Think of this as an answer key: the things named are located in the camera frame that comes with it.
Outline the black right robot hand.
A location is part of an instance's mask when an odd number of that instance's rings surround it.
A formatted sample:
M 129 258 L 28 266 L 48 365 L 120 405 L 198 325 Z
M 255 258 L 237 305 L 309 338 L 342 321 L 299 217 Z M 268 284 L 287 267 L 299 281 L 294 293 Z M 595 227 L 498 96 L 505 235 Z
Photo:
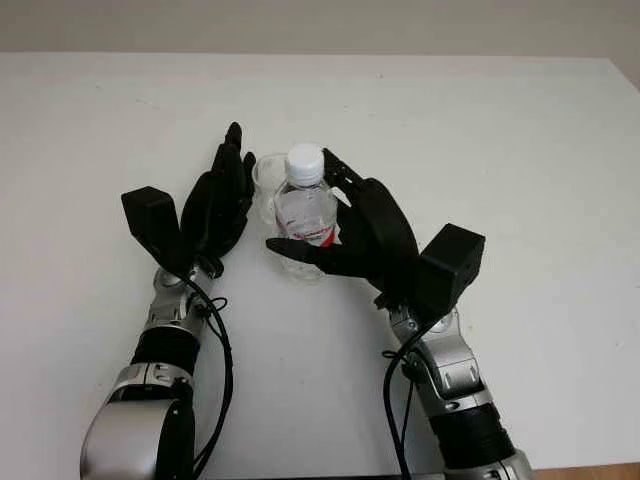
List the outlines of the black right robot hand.
M 407 218 L 383 183 L 361 177 L 328 149 L 323 154 L 328 184 L 349 200 L 337 207 L 339 242 L 319 247 L 269 238 L 266 247 L 325 274 L 366 279 L 380 291 L 375 300 L 379 308 L 406 304 L 421 310 L 416 290 L 419 250 Z

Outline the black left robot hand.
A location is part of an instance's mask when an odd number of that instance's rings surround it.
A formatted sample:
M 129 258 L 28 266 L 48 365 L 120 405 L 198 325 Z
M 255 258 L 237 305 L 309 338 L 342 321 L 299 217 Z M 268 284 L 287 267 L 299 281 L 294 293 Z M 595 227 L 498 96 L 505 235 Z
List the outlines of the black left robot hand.
M 241 148 L 242 129 L 233 122 L 181 214 L 181 233 L 195 261 L 215 277 L 222 275 L 222 257 L 239 241 L 253 203 L 256 157 L 252 152 L 242 154 Z

